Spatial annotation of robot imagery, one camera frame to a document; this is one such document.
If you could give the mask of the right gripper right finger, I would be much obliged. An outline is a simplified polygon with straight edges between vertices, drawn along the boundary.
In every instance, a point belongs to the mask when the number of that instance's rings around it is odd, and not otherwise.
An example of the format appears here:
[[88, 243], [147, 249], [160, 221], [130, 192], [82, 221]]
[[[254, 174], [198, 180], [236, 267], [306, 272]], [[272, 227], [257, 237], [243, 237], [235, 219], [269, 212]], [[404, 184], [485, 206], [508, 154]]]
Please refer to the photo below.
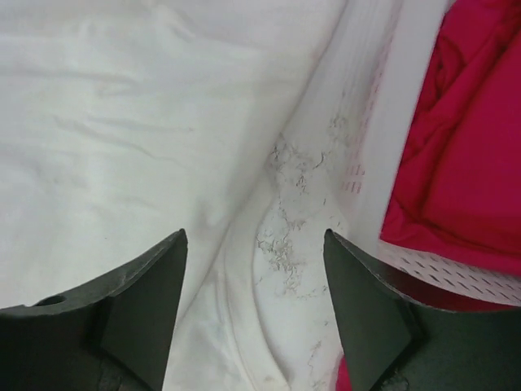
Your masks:
[[519, 389], [518, 308], [425, 283], [334, 231], [323, 259], [353, 389]]

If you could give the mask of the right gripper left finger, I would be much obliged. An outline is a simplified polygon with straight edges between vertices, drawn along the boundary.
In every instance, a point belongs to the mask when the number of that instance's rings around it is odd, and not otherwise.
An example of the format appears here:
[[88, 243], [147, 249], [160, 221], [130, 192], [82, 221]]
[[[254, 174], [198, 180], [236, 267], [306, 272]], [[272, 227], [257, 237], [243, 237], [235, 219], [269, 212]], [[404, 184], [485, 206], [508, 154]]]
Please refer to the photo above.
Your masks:
[[187, 237], [36, 305], [1, 311], [3, 390], [161, 390]]

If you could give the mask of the white t shirt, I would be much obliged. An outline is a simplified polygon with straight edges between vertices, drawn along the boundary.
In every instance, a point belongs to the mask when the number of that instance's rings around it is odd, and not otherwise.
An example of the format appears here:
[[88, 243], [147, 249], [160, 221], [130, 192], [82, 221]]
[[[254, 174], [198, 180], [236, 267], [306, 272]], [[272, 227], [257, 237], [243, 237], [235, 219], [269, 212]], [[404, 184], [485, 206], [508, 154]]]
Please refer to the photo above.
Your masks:
[[283, 390], [252, 289], [269, 153], [343, 1], [4, 1], [1, 304], [184, 230], [164, 387]]

